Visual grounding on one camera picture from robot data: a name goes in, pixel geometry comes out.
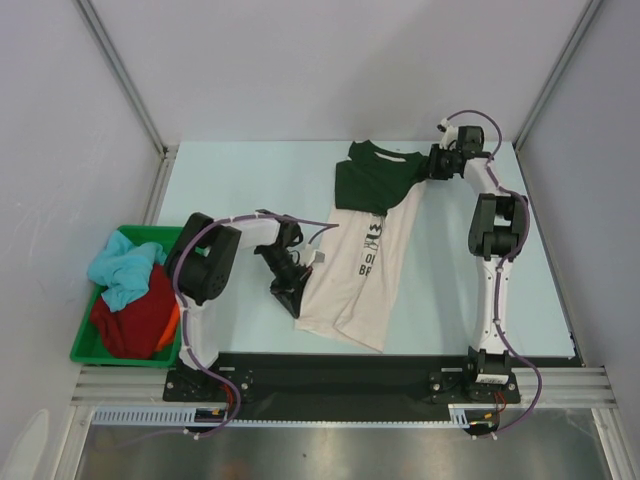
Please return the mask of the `white and green t-shirt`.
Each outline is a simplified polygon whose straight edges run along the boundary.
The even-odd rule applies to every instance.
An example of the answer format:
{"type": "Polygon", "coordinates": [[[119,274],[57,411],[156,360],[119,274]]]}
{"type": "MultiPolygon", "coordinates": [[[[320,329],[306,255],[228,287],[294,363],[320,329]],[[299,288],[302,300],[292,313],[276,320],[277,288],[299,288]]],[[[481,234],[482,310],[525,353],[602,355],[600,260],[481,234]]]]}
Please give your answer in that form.
{"type": "Polygon", "coordinates": [[[335,166],[334,200],[296,329],[383,351],[428,159],[354,142],[335,166]]]}

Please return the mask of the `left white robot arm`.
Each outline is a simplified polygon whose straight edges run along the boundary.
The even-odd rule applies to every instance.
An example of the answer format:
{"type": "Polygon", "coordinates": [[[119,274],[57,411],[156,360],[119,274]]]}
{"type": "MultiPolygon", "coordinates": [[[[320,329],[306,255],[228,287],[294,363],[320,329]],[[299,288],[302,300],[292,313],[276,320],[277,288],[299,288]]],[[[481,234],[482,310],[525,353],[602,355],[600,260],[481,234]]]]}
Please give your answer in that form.
{"type": "Polygon", "coordinates": [[[258,210],[234,220],[216,221],[191,214],[165,263],[180,312],[181,363],[191,369],[186,387],[197,398],[214,397],[220,374],[210,367],[219,356],[216,327],[207,314],[226,288],[240,250],[251,250],[267,264],[274,278],[271,295],[291,314],[300,315],[304,288],[312,268],[295,260],[291,249],[302,243],[302,229],[289,215],[258,210]]]}

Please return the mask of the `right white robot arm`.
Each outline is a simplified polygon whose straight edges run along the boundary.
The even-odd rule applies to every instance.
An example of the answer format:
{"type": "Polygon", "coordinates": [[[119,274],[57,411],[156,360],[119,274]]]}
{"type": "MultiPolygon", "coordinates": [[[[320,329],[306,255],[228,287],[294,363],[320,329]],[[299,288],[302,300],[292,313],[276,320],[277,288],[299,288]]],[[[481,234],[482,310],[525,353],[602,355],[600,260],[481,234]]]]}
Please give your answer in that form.
{"type": "Polygon", "coordinates": [[[494,154],[484,149],[482,127],[456,127],[445,119],[438,130],[442,138],[429,152],[428,177],[450,180],[458,175],[476,194],[467,244],[479,286],[476,327],[462,372],[452,382],[443,374],[433,382],[440,382],[441,389],[451,386],[472,402],[489,402],[515,387],[506,303],[513,263],[528,238],[529,206],[499,180],[494,154]]]}

